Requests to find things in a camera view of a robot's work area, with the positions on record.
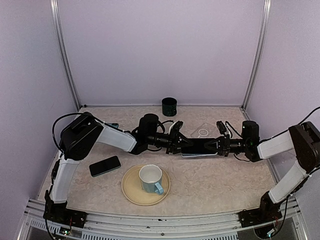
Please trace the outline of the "lilac phone case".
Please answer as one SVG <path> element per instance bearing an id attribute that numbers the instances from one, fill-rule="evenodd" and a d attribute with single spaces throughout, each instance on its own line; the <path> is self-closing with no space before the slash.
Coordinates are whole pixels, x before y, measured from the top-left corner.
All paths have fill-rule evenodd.
<path id="1" fill-rule="evenodd" d="M 213 157 L 218 155 L 217 153 L 213 153 L 213 154 L 184 154 L 182 153 L 181 156 L 183 158 L 204 158 L 204 157 Z"/>

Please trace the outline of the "black smartphone with teal edge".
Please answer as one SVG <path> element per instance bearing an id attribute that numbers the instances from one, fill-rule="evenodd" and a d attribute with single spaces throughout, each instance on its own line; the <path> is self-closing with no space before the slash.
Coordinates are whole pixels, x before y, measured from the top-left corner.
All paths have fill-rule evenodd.
<path id="1" fill-rule="evenodd" d="M 216 155 L 217 152 L 205 148 L 205 143 L 214 140 L 214 138 L 191 138 L 192 146 L 182 147 L 182 155 Z"/>

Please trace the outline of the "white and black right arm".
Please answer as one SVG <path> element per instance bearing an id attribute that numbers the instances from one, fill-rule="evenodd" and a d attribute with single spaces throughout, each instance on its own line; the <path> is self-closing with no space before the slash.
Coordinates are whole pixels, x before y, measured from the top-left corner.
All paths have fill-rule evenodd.
<path id="1" fill-rule="evenodd" d="M 246 120 L 242 123 L 240 138 L 231 139 L 226 134 L 205 142 L 204 148 L 225 157 L 230 153 L 243 153 L 251 162 L 294 150 L 296 160 L 293 166 L 266 194 L 273 204 L 283 202 L 320 168 L 320 132 L 310 121 L 290 126 L 269 139 L 261 140 L 259 125 Z"/>

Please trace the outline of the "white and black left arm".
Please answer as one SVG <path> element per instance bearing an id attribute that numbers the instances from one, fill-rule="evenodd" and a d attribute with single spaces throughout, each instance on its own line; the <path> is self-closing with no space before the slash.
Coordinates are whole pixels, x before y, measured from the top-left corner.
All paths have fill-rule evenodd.
<path id="1" fill-rule="evenodd" d="M 50 189 L 45 200 L 52 202 L 49 212 L 57 221 L 63 223 L 70 218 L 70 211 L 62 204 L 67 202 L 68 190 L 80 161 L 88 156 L 96 143 L 105 144 L 133 155 L 139 155 L 149 146 L 164 148 L 167 154 L 178 154 L 182 148 L 191 147 L 193 142 L 180 133 L 182 121 L 174 122 L 169 132 L 158 132 L 163 128 L 159 117 L 153 113 L 145 114 L 138 127 L 123 131 L 90 112 L 75 113 L 76 117 L 60 133 L 60 140 L 54 140 L 58 149 L 58 163 L 52 171 Z"/>

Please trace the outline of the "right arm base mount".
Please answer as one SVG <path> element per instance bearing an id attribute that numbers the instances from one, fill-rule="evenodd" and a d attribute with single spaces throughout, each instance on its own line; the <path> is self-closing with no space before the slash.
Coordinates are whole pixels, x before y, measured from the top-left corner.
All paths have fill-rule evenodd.
<path id="1" fill-rule="evenodd" d="M 282 218 L 280 211 L 280 203 L 274 203 L 267 191 L 260 199 L 258 208 L 250 210 L 242 210 L 238 213 L 239 221 L 242 228 L 260 225 L 268 222 L 275 221 Z"/>

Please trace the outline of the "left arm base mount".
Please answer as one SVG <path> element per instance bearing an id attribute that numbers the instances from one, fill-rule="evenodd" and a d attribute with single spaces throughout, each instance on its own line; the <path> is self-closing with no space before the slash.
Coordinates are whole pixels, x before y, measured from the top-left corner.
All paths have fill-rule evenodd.
<path id="1" fill-rule="evenodd" d="M 84 228 L 88 215 L 86 212 L 67 208 L 67 202 L 54 203 L 50 198 L 49 190 L 46 190 L 44 198 L 45 206 L 43 218 L 45 220 L 67 225 L 69 227 Z"/>

